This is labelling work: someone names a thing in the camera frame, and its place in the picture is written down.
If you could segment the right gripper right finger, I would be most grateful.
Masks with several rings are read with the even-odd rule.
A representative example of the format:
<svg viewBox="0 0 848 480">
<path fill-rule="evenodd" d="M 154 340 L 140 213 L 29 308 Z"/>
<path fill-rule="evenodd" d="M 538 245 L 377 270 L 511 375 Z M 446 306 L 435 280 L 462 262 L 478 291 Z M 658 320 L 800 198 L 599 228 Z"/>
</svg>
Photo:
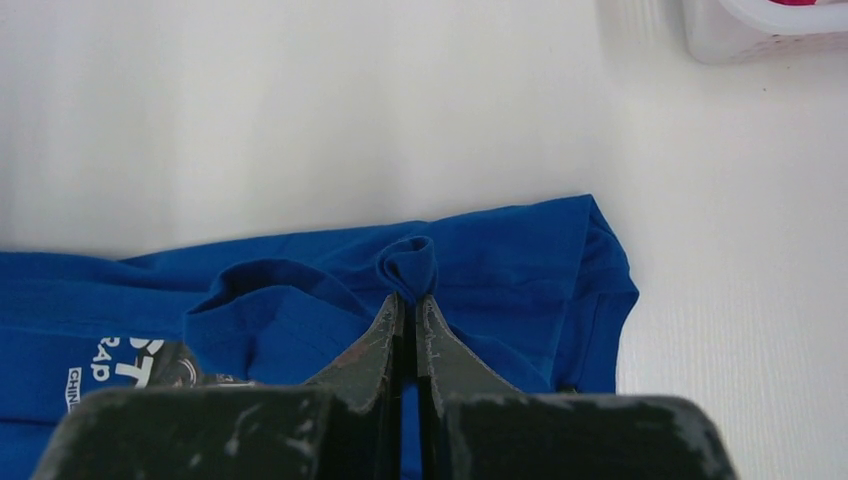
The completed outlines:
<svg viewBox="0 0 848 480">
<path fill-rule="evenodd" d="M 673 396 L 529 394 L 449 328 L 432 296 L 416 312 L 427 479 L 734 479 L 720 432 Z"/>
</svg>

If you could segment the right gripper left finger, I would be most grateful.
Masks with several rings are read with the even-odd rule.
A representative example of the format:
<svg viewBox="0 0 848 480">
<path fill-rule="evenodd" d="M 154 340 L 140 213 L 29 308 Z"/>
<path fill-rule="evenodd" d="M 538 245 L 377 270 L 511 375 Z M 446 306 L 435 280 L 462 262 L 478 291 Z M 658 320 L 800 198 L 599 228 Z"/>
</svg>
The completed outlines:
<svg viewBox="0 0 848 480">
<path fill-rule="evenodd" d="M 38 479 L 394 479 L 404 307 L 297 386 L 107 389 L 52 435 Z"/>
</svg>

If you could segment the blue printed t-shirt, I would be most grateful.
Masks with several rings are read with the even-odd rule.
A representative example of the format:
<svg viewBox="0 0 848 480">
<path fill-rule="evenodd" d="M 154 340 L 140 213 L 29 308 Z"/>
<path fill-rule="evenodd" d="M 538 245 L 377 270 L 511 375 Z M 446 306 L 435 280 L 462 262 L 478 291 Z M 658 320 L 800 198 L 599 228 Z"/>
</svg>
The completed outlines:
<svg viewBox="0 0 848 480">
<path fill-rule="evenodd" d="M 29 478 L 57 423 L 109 387 L 298 384 L 426 295 L 529 393 L 615 390 L 639 293 L 593 197 L 110 260 L 1 256 L 1 475 Z"/>
</svg>

